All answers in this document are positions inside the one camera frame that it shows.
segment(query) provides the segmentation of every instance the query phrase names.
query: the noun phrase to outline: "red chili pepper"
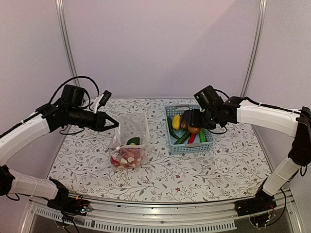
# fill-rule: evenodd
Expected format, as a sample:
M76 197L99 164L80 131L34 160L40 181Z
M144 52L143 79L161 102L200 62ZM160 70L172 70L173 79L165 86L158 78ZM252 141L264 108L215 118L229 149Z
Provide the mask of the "red chili pepper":
M195 136L196 136L196 133L192 133L192 134L191 134L191 137L190 137L189 140L188 140L188 144L190 144L190 143L192 143L192 142L194 141Z

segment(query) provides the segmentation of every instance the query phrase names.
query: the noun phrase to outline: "floral tablecloth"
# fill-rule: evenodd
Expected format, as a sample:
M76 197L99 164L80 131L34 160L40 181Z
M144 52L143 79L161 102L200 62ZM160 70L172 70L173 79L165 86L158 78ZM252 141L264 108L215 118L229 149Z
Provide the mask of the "floral tablecloth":
M86 129L66 137L49 177L58 179L72 193L120 200L195 202L254 195L271 171L251 126L229 124L227 133L213 135L210 151L170 155L164 107L178 104L196 102L110 100L100 111L112 117L147 114L150 143L141 166L114 171L107 148L114 130L99 133Z

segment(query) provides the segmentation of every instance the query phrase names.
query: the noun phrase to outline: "wall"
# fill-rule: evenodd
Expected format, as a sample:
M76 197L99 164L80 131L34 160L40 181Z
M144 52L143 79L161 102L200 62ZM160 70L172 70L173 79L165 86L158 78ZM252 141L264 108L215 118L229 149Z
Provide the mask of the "wall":
M288 108L311 107L311 2L268 1L259 53L247 95ZM293 141L258 128L274 166L286 158ZM311 173L290 187L306 232L311 232Z
M3 0L0 6L0 132L49 101L70 78L55 2ZM21 150L8 166L45 178L62 136L53 133ZM17 233L27 198L0 197L0 232Z
M209 84L240 94L259 1L68 0L64 8L78 74L115 98L193 97Z

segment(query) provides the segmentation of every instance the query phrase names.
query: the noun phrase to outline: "yellow squash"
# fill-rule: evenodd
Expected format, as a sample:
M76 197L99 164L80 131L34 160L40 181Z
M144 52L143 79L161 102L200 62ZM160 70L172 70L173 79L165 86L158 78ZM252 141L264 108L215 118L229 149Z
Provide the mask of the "yellow squash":
M180 115L175 115L173 118L173 129L180 130Z

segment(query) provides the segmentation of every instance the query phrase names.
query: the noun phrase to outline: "robotic arm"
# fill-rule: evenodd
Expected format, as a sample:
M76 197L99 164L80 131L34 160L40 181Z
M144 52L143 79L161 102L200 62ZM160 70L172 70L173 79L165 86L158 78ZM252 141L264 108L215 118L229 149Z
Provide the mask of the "robotic arm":
M288 157L264 181L255 197L238 201L235 206L239 216L269 210L271 206L275 208L274 195L277 191L289 182L302 166L311 162L310 109L302 107L301 110L289 110L256 103L247 97L230 97L224 102L212 86L204 88L194 97L203 111L192 111L191 119L195 120L190 122L190 125L193 127L215 129L217 124L224 127L228 122L246 123L294 137Z
M84 88L65 85L61 98L56 103L44 104L27 119L0 136L0 196L23 194L43 197L49 200L49 207L74 215L85 215L91 210L87 200L69 197L68 189L59 181L24 175L5 165L23 147L60 127L77 125L99 132L117 127L117 121L104 112L97 112L100 106L107 103L111 93L105 91L95 99L93 112L85 111L86 107L81 107L85 93L87 91Z

